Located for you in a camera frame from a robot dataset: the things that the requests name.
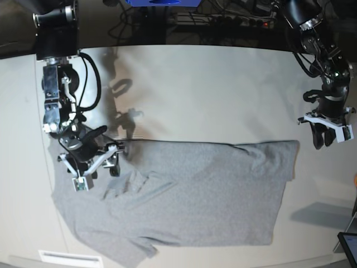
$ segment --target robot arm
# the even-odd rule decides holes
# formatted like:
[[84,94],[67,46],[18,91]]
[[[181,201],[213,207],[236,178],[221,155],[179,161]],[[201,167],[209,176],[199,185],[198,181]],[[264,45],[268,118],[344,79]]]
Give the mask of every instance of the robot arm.
[[[98,167],[109,168],[112,176],[119,175],[118,154],[125,150],[125,146],[113,140],[99,146],[96,138],[107,127],[91,130],[84,125],[86,118],[83,112],[97,106],[102,85],[94,61],[89,55],[79,53],[77,48],[77,2],[19,2],[34,13],[36,56],[37,60],[46,62],[42,81],[45,95],[44,131],[57,139],[66,151],[58,160],[72,173],[75,190],[89,190]],[[320,76],[322,79],[322,90],[311,90],[303,95],[307,102],[318,101],[317,108],[300,118],[299,122],[310,123],[317,149],[324,144],[330,146],[335,139],[338,142],[352,139],[352,127],[347,124],[347,116],[355,110],[345,108],[350,84],[349,65],[333,41],[321,7],[315,0],[277,0],[274,5],[291,28],[299,29],[302,47],[315,56],[315,61],[308,70],[297,52],[294,52],[295,58],[307,75],[313,78]],[[82,57],[94,70],[98,95],[90,107],[81,107],[77,102],[75,91],[79,86],[79,77],[69,64],[72,56]]]
[[[46,62],[42,79],[45,95],[43,128],[65,150],[58,161],[62,161],[68,172],[72,173],[74,189],[89,190],[93,187],[93,179],[100,166],[109,168],[111,176],[119,176],[118,154],[125,147],[122,142],[113,140],[99,145],[97,137],[103,135],[107,127],[92,130],[84,125],[86,118],[83,113],[98,105],[102,85],[95,62],[77,49],[76,0],[60,3],[55,0],[47,1],[35,0],[29,3],[32,10],[36,11],[33,15],[37,27],[36,57],[37,60]],[[81,107],[75,96],[79,76],[69,63],[73,56],[89,62],[94,70],[98,91],[94,103],[89,107]]]
[[322,79],[322,90],[311,90],[303,95],[304,101],[318,101],[319,104],[311,113],[299,118],[299,123],[310,123],[313,143],[318,150],[324,144],[330,146],[334,139],[337,142],[353,139],[348,116],[355,109],[345,108],[351,81],[349,64],[334,42],[321,7],[316,0],[277,1],[275,5],[290,27],[299,29],[301,45],[306,53],[315,56],[315,61],[308,70],[296,52],[295,58],[307,75]]

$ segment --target black cable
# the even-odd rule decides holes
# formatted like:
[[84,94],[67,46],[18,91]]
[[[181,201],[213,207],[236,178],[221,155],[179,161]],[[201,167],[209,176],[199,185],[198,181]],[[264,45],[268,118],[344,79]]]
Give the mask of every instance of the black cable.
[[[194,19],[193,15],[192,15],[192,13],[191,13],[191,12],[189,12],[189,14],[190,14],[190,16],[191,16],[192,20],[194,21],[194,25],[195,25],[195,27],[197,28],[197,24],[196,24],[196,21],[195,21],[195,19]],[[201,37],[201,35],[200,35],[200,33],[199,33],[199,31],[198,31],[198,30],[197,30],[197,34],[198,34],[198,36],[199,36],[199,38],[200,38],[200,45],[201,45],[201,44],[202,44],[202,37]]]
[[236,4],[237,6],[239,6],[240,8],[246,10],[250,15],[251,15],[251,18],[266,18],[266,19],[269,19],[268,17],[271,17],[272,16],[272,11],[271,11],[271,14],[270,16],[260,16],[260,15],[256,15],[254,13],[252,13],[250,10],[248,10],[246,7],[244,7],[243,5],[237,3],[237,2],[233,2],[232,0],[230,1],[230,4],[233,3],[233,4]]
[[[112,28],[110,28],[110,29],[108,30],[107,34],[108,34],[111,38],[116,39],[116,40],[118,39],[118,36],[113,35],[113,34],[112,34],[112,31],[114,31],[116,28],[118,28],[118,27],[123,23],[123,15],[126,15],[126,16],[127,16],[127,12],[130,11],[130,10],[132,10],[132,9],[133,9],[133,7],[130,7],[130,8],[128,8],[128,9],[124,9],[123,12],[122,12],[122,13],[120,14],[120,16],[119,16],[119,19],[120,19],[119,23],[117,23],[116,25],[114,25]],[[126,27],[126,25],[132,25],[132,26],[133,26],[133,24],[130,24],[127,20],[126,20],[126,22],[125,22],[124,24],[125,24],[124,27]]]
[[77,168],[77,176],[80,177],[80,171],[79,171],[79,168],[78,168],[77,159],[74,157],[74,155],[72,154],[72,152],[71,152],[70,150],[68,150],[68,149],[60,142],[59,139],[58,139],[58,143],[61,145],[61,147],[62,147],[63,149],[65,149],[65,150],[68,152],[68,154],[70,154],[70,155],[72,156],[72,158],[73,158],[73,160],[74,160],[74,163],[75,163],[75,165],[76,165],[76,168]]
[[118,35],[118,37],[117,37],[117,46],[119,46],[119,44],[120,44],[120,41],[121,40],[124,40],[124,39],[129,39],[129,38],[122,38],[122,35],[123,35],[123,33],[124,33],[124,31],[125,31],[125,29],[126,29],[126,27],[128,26],[128,25],[131,25],[131,26],[133,26],[132,24],[130,24],[129,22],[128,22],[128,15],[127,15],[127,12],[129,11],[129,10],[131,10],[133,7],[130,7],[130,8],[128,8],[127,10],[125,10],[124,9],[124,6],[121,4],[121,6],[122,6],[122,8],[123,8],[123,13],[122,14],[120,14],[120,16],[119,16],[119,19],[120,19],[120,21],[121,22],[123,22],[123,15],[125,16],[125,22],[124,22],[124,27],[122,27],[122,30],[120,31],[120,33],[119,33],[119,35]]
[[315,103],[317,99],[325,96],[330,96],[330,92],[325,92],[323,90],[313,89],[311,91],[305,92],[302,96],[305,102]]
[[310,62],[304,55],[302,55],[301,53],[299,53],[299,55],[307,62],[311,65],[311,67],[313,67],[315,70],[317,70],[318,72],[320,72],[321,75],[324,75],[325,77],[331,79],[332,81],[335,81],[331,76],[329,76],[327,73],[323,72],[321,69],[319,69],[318,67],[316,67],[312,62]]
[[217,12],[220,12],[219,7],[217,7],[217,5],[216,5],[214,2],[212,2],[211,0],[208,0],[208,2],[210,2],[211,7],[212,7],[214,10],[216,10]]
[[301,58],[298,56],[298,54],[296,52],[293,52],[293,55],[297,61],[297,63],[299,63],[301,69],[305,72],[305,74],[307,74],[309,77],[311,78],[316,78],[319,75],[321,75],[321,73],[318,74],[313,74],[312,72],[310,72],[309,70],[307,70],[305,64],[302,62]]
[[205,2],[206,0],[202,0],[200,3],[199,3],[199,5],[196,7],[196,9],[193,11],[193,13],[196,13],[196,12],[198,12],[198,13],[200,13],[199,12],[199,8],[201,8],[201,11],[203,12],[203,3]]
[[82,95],[80,96],[80,100],[79,100],[79,104],[78,104],[79,107],[80,107],[80,105],[82,103],[84,92],[85,92],[85,88],[87,86],[87,81],[88,81],[88,66],[87,66],[87,63],[85,62],[84,58],[81,57],[81,59],[82,59],[82,61],[84,63],[84,66],[85,66],[85,82],[84,82],[84,86],[83,86]]
[[93,68],[94,74],[95,74],[95,79],[97,80],[97,96],[95,97],[95,101],[94,103],[89,106],[89,107],[78,107],[78,111],[79,112],[87,112],[87,111],[91,111],[93,110],[95,107],[97,107],[99,101],[100,101],[100,97],[102,95],[102,83],[100,81],[100,75],[99,75],[99,71],[97,66],[95,66],[94,60],[86,53],[80,53],[79,56],[81,58],[86,59],[91,67]]
[[322,14],[324,15],[324,17],[326,17],[326,7],[328,4],[331,3],[331,0],[327,1],[325,4],[324,4],[324,8],[322,9]]
[[285,27],[285,39],[286,39],[286,43],[290,49],[290,51],[293,53],[297,63],[300,65],[301,69],[305,72],[306,75],[308,75],[311,78],[316,78],[319,76],[319,74],[313,74],[312,72],[310,72],[309,70],[307,70],[306,66],[304,65],[304,63],[302,62],[301,58],[299,57],[299,55],[297,54],[297,50],[296,48],[291,44],[288,32],[289,32],[289,26],[286,25]]
[[[210,0],[208,0],[208,2],[211,4],[212,7],[214,7],[216,10],[218,10],[216,5],[213,4],[213,2],[211,2]],[[221,9],[218,12],[218,14],[220,14],[222,12],[224,12],[223,9]],[[196,25],[195,20],[202,20],[202,19],[199,19],[199,18],[198,19],[194,19],[191,13],[190,13],[190,15],[191,15],[192,20],[194,20],[194,24],[195,25]],[[209,21],[206,21],[207,24],[210,24],[211,22],[216,21],[216,17],[212,16],[211,14],[203,14],[203,13],[201,13],[199,15],[203,15],[206,18],[209,18]],[[200,38],[200,45],[210,45],[212,43],[212,40],[214,39],[213,37],[205,37],[205,38],[203,38],[199,32],[197,32],[197,34],[198,34],[198,36]]]
[[195,18],[195,19],[194,19],[194,18],[192,17],[192,15],[191,15],[191,18],[192,18],[193,21],[199,20],[199,21],[203,21],[203,22],[205,22],[205,23],[208,23],[208,21],[205,21],[203,18]]
[[[84,127],[88,128],[88,129],[90,129],[91,131],[94,130],[93,128],[91,128],[91,127],[89,127],[89,126],[87,126],[87,125],[85,125],[85,124],[82,124],[82,125],[83,125]],[[116,144],[118,144],[119,142],[121,142],[120,140],[115,140],[115,139],[109,137],[108,135],[106,135],[106,134],[104,134],[104,133],[101,133],[101,135],[102,135],[103,137],[109,139],[111,142],[114,142],[114,143],[116,143]]]

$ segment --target dark floor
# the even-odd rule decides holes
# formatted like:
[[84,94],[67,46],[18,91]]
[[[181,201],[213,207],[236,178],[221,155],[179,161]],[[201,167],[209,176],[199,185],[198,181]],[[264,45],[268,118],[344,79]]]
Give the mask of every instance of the dark floor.
[[[336,17],[330,0],[319,2],[328,18]],[[79,47],[114,46],[117,41],[108,36],[108,30],[120,21],[120,6],[107,7],[102,0],[79,0],[79,7]],[[0,55],[31,50],[35,34],[36,27],[30,12],[15,0],[0,0]],[[343,36],[343,39],[347,39],[347,49],[351,50],[350,36]]]

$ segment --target table surface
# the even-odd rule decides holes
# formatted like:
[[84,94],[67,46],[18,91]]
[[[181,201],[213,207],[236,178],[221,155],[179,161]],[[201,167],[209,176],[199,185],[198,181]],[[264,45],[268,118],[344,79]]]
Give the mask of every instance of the table surface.
[[[159,254],[142,262],[140,268],[280,267],[279,264],[284,264],[281,267],[315,267],[344,258],[344,255],[333,255],[332,249],[337,242],[338,231],[344,229],[349,221],[355,199],[353,178],[356,173],[354,152],[357,141],[333,144],[320,151],[314,149],[309,125],[298,126],[297,118],[311,110],[310,104],[302,100],[302,94],[321,88],[321,80],[305,76],[290,53],[210,46],[133,46],[88,49],[84,52],[95,60],[103,90],[98,108],[86,114],[88,125],[108,125],[112,137],[125,138],[127,133],[133,132],[136,138],[166,141],[300,142],[295,179],[286,186],[272,245],[221,248],[160,246]],[[27,63],[27,71],[21,68],[21,62]],[[80,95],[85,69],[78,58],[72,59],[71,63],[80,75],[80,89],[76,92]],[[31,98],[38,105],[36,110],[31,110],[34,125],[31,129],[36,138],[41,137],[41,130],[37,128],[41,126],[44,113],[40,87],[42,66],[43,63],[35,63],[33,56],[0,61],[0,68],[8,70],[7,74],[9,71],[11,75],[16,73],[17,80],[12,81],[14,87],[21,92],[31,92],[26,98]],[[36,73],[37,81],[29,84],[28,80],[34,80],[31,78],[33,73]],[[6,85],[6,74],[0,74],[1,84]],[[357,107],[354,88],[355,85],[352,85],[349,102]],[[89,67],[84,106],[92,103],[95,92],[94,73]],[[9,97],[3,98],[1,103],[14,105],[16,100],[11,94],[15,95],[16,90],[8,94]],[[23,114],[14,116],[24,120]],[[0,118],[3,120],[6,116],[1,114]],[[43,147],[48,146],[48,137],[43,135],[42,141]],[[55,213],[54,205],[49,200],[54,184],[49,155],[43,147],[35,149],[38,142],[27,143],[27,146],[34,147],[33,150],[37,150],[35,153],[42,155],[44,160],[40,163],[33,161],[33,164],[39,163],[36,164],[39,170],[45,170],[43,165],[47,164],[50,180],[45,170],[33,182],[39,188],[24,189],[18,187],[22,183],[19,184],[17,174],[7,168],[8,176],[13,178],[10,183],[17,188],[11,186],[4,190],[0,187],[0,203],[10,202],[26,193],[27,206],[33,217],[40,217],[44,209],[54,213],[48,218],[41,218],[42,223],[50,224],[51,228],[40,232],[32,224],[28,230],[30,233],[24,238],[26,248],[18,250],[16,243],[12,242],[12,246],[1,254],[0,246],[0,261],[6,262],[7,255],[38,259],[39,249],[97,255],[79,243]],[[4,163],[1,163],[1,168],[6,168]],[[8,192],[6,196],[2,195],[5,191]],[[21,214],[24,210],[21,202],[13,205],[12,209],[18,212],[15,216],[9,210],[0,210],[2,218],[11,214],[13,223],[17,223],[0,228],[0,238],[4,237],[4,241],[13,240],[12,236],[5,236],[5,232],[22,230],[26,225],[18,222],[29,217]],[[51,240],[52,233],[62,239]],[[41,243],[31,241],[39,235],[47,238],[43,238]],[[107,258],[104,258],[104,264],[105,267],[119,267]]]

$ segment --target tablet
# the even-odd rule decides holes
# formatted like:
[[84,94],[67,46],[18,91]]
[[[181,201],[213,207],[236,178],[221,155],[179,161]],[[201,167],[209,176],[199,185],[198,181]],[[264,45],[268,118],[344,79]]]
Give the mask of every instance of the tablet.
[[357,268],[357,234],[339,233],[338,238],[352,268]]

